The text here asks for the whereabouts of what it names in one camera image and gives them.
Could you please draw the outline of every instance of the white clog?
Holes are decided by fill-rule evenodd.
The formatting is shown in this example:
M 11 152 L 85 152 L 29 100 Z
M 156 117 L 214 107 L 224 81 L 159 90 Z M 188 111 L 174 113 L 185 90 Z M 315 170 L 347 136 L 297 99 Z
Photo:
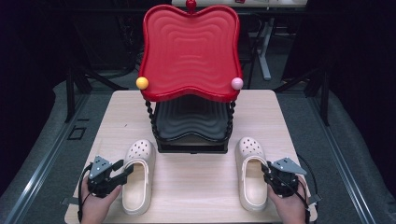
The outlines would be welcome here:
M 122 186 L 122 206 L 129 215 L 141 215 L 149 209 L 155 156 L 154 145 L 146 139 L 136 141 L 126 154 L 124 169 L 134 166 Z
M 235 148 L 238 173 L 239 200 L 248 211 L 261 211 L 267 202 L 267 183 L 262 172 L 262 163 L 267 164 L 260 143 L 251 137 L 239 140 Z

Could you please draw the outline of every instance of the shoe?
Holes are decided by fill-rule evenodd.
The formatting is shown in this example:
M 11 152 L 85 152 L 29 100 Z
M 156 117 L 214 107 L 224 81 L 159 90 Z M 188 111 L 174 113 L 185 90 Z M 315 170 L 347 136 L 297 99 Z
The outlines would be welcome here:
M 267 202 L 267 183 L 262 172 L 262 163 L 267 164 L 260 143 L 251 137 L 239 140 L 235 149 L 238 173 L 239 200 L 248 211 L 261 211 Z
M 122 186 L 122 206 L 129 215 L 142 215 L 149 209 L 155 155 L 154 145 L 146 139 L 136 141 L 126 154 L 124 170 L 134 166 L 127 183 Z

